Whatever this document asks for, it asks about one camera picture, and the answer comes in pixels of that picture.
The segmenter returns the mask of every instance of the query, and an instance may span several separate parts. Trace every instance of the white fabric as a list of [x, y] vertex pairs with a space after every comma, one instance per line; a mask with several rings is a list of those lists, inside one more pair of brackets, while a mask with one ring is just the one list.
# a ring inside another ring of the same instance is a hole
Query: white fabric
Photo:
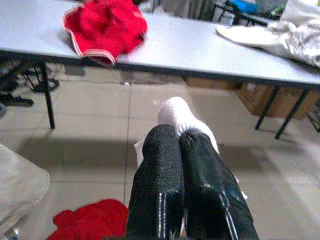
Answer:
[[301, 25], [312, 19], [320, 20], [318, 0], [288, 0], [280, 21], [288, 21], [294, 25]]
[[140, 166], [140, 164], [142, 163], [142, 161], [144, 160], [144, 155], [142, 153], [142, 148], [144, 146], [144, 142], [145, 142], [146, 136], [144, 136], [143, 138], [141, 138], [135, 145], [134, 145], [134, 149], [135, 149], [135, 153], [136, 153], [136, 162], [138, 165], [138, 168]]
[[320, 7], [301, 0], [289, 0], [281, 20], [267, 27], [218, 25], [216, 32], [235, 43], [320, 68]]
[[0, 144], [0, 236], [45, 195], [49, 174]]

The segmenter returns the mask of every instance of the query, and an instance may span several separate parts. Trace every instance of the leg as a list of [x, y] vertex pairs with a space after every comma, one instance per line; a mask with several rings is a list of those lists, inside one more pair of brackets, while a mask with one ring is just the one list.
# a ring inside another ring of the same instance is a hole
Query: leg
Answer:
[[40, 63], [40, 69], [42, 74], [42, 81], [44, 84], [44, 94], [46, 99], [46, 106], [48, 108], [48, 115], [49, 115], [49, 121], [50, 121], [50, 128], [55, 129], [55, 119], [54, 119], [54, 112], [52, 109], [52, 103], [51, 103], [51, 96], [48, 86], [48, 76], [47, 76], [47, 70], [46, 70], [46, 64], [44, 62]]
[[180, 139], [186, 234], [192, 239], [259, 240], [249, 207], [210, 138], [192, 129]]
[[272, 93], [271, 93], [271, 96], [270, 96], [268, 102], [266, 103], [266, 105], [265, 105], [265, 107], [264, 107], [263, 113], [262, 113], [262, 115], [260, 116], [258, 123], [255, 125], [255, 130], [259, 130], [259, 127], [260, 127], [262, 121], [264, 120], [265, 116], [267, 115], [268, 110], [269, 110], [269, 108], [271, 107], [271, 105], [272, 105], [272, 103], [273, 103], [273, 101], [274, 101], [274, 99], [275, 99], [278, 91], [279, 91], [279, 87], [276, 86], [276, 87], [273, 89], [273, 91], [272, 91]]
[[175, 130], [154, 127], [142, 148], [143, 161], [133, 179], [125, 236], [170, 239], [179, 233], [184, 214], [184, 177]]
[[295, 105], [292, 108], [291, 112], [289, 112], [288, 116], [286, 116], [286, 119], [285, 119], [283, 125], [281, 126], [279, 131], [276, 133], [276, 135], [274, 137], [275, 139], [279, 139], [280, 138], [281, 134], [283, 133], [283, 131], [285, 130], [286, 126], [290, 122], [291, 118], [295, 115], [295, 113], [298, 110], [298, 108], [300, 107], [301, 103], [306, 98], [307, 93], [308, 93], [308, 90], [306, 90], [306, 89], [303, 90], [303, 92], [301, 93], [301, 96], [299, 97], [298, 101], [295, 103]]

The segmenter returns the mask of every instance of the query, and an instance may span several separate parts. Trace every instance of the white bag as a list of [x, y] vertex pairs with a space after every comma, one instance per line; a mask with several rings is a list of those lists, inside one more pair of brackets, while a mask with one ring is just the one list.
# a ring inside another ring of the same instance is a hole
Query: white bag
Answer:
[[320, 19], [318, 0], [288, 0], [280, 21], [288, 21], [296, 26], [312, 19]]
[[0, 236], [49, 189], [49, 173], [0, 144]]

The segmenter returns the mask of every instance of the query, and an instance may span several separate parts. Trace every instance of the cardboard box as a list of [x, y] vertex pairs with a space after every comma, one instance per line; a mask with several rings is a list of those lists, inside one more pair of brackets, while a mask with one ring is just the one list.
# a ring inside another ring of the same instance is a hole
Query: cardboard box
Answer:
[[236, 90], [241, 88], [238, 82], [231, 82], [218, 79], [187, 77], [186, 84], [193, 88], [219, 89], [219, 90]]
[[[235, 91], [240, 100], [252, 115], [260, 116], [272, 94], [274, 86], [244, 83], [240, 90]], [[267, 113], [268, 117], [285, 118], [299, 99], [303, 89], [281, 87]], [[302, 105], [296, 111], [294, 118], [303, 119], [308, 111], [316, 104], [320, 92], [311, 90], [305, 97]]]

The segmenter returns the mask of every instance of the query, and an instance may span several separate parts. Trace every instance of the white sock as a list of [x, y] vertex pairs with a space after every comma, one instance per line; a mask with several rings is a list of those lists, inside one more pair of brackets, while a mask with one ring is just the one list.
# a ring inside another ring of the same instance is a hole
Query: white sock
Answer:
[[158, 124], [173, 126], [178, 139], [188, 130], [198, 130], [210, 138], [213, 148], [219, 153], [217, 141], [210, 128], [192, 114], [186, 101], [179, 96], [162, 103], [158, 113]]

